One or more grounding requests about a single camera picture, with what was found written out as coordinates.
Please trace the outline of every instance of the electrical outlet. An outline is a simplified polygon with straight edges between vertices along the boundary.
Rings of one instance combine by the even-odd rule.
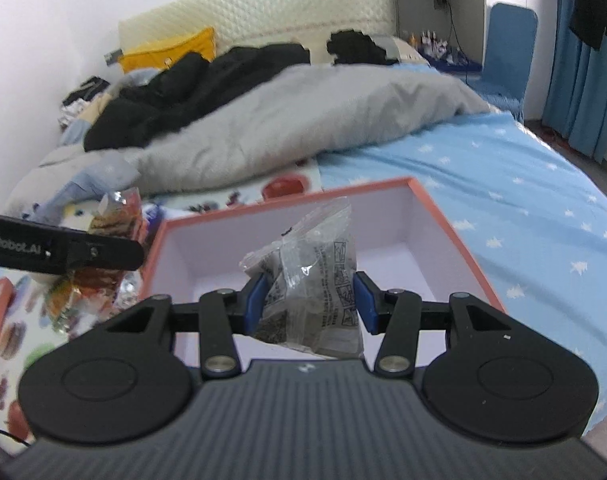
[[[437,10],[446,10],[448,8],[448,0],[432,0],[432,3]]]

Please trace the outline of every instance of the snack bag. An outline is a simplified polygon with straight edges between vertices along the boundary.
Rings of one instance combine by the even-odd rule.
[[[104,195],[88,233],[142,242],[146,238],[147,223],[138,189]],[[46,311],[53,327],[67,332],[72,319],[80,313],[95,314],[100,319],[111,317],[123,276],[123,270],[84,267],[62,277],[46,295]]]
[[[359,357],[355,244],[347,198],[315,209],[240,266],[272,283],[255,338],[332,357]]]

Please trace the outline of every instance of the blue curtain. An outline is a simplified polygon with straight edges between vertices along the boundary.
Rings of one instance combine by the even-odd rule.
[[[607,37],[601,50],[593,50],[568,28],[574,0],[558,0],[557,5],[557,43],[543,124],[601,162],[607,152]]]

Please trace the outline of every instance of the blue bedsheet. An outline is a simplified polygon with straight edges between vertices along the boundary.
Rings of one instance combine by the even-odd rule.
[[[325,189],[415,176],[509,314],[583,357],[607,415],[607,198],[508,113],[459,116],[385,145],[318,156]]]

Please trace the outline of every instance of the floor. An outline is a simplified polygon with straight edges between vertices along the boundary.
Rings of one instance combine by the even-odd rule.
[[[540,121],[526,121],[525,126],[583,171],[607,196],[607,162],[604,165],[598,164],[591,158],[575,152],[562,138],[555,136],[552,130],[542,126]]]

